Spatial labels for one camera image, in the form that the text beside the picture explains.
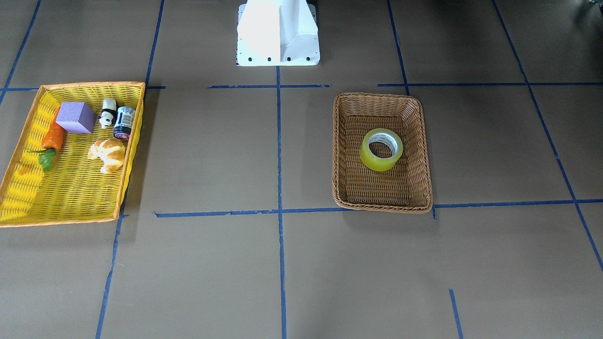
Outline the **yellow tape roll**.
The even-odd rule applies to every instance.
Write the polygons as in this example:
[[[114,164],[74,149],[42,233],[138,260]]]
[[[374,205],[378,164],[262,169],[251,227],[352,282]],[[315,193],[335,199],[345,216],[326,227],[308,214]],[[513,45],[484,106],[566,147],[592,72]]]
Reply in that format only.
[[[381,157],[370,148],[372,144],[382,144],[390,151],[389,157]],[[394,131],[384,128],[371,129],[362,140],[359,156],[362,163],[377,172],[392,169],[403,154],[404,146],[401,137]]]

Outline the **brown wicker basket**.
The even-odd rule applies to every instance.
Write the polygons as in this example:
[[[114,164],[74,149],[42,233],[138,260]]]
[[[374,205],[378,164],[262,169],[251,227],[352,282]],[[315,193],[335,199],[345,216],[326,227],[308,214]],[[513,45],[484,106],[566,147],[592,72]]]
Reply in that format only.
[[[364,135],[384,128],[397,133],[404,150],[396,165],[383,172],[360,160]],[[382,144],[371,150],[381,157],[390,151]],[[338,206],[424,214],[433,207],[433,191],[426,143],[424,110],[407,95],[343,92],[333,105],[332,193]]]

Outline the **yellow plastic basket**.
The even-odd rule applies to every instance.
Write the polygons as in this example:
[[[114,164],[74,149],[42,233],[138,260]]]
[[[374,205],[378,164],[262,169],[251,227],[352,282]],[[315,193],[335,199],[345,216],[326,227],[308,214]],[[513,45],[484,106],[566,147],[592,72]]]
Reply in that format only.
[[[2,227],[101,223],[119,218],[129,186],[133,160],[144,116],[146,85],[137,81],[100,81],[43,84],[27,115],[21,137],[1,184]],[[64,102],[86,103],[96,113],[103,99],[135,110],[133,131],[125,142],[125,163],[112,174],[102,174],[100,160],[89,160],[89,147],[110,138],[110,129],[95,127],[90,134],[67,133],[62,149],[44,172],[38,162],[44,135]]]

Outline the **small blue can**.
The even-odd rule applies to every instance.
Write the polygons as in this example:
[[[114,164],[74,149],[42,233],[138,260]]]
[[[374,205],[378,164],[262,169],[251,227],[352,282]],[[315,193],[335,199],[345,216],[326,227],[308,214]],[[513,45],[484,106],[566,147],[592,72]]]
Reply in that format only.
[[[128,141],[133,131],[133,120],[136,110],[130,106],[118,107],[113,128],[113,136],[122,141]]]

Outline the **panda figurine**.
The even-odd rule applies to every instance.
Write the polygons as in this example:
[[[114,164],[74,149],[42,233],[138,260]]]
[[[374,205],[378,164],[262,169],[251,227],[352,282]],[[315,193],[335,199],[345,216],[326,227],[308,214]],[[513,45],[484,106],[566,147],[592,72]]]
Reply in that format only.
[[[114,123],[117,115],[117,102],[113,98],[104,98],[98,122],[102,129],[107,129]]]

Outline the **purple foam cube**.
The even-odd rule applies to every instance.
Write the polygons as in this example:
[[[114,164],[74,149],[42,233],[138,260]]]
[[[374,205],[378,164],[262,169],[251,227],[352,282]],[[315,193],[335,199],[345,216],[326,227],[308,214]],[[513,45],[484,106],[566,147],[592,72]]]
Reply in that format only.
[[[56,123],[65,131],[72,134],[91,134],[97,121],[97,116],[90,106],[84,102],[62,102]]]

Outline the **toy carrot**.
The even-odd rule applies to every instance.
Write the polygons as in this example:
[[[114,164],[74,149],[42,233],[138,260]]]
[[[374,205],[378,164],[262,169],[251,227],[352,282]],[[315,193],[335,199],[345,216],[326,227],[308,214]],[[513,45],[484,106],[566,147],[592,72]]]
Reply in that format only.
[[[42,149],[27,150],[28,153],[38,154],[38,163],[41,165],[43,172],[48,172],[51,170],[53,160],[62,149],[66,136],[66,130],[57,122],[58,112],[59,110],[57,110],[47,133],[42,138]]]

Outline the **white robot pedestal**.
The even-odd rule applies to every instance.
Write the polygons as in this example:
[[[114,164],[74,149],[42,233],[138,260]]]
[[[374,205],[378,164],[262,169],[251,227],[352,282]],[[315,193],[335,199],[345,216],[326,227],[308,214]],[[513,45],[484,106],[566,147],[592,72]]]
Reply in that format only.
[[[236,64],[315,66],[321,60],[314,0],[248,0],[238,7]]]

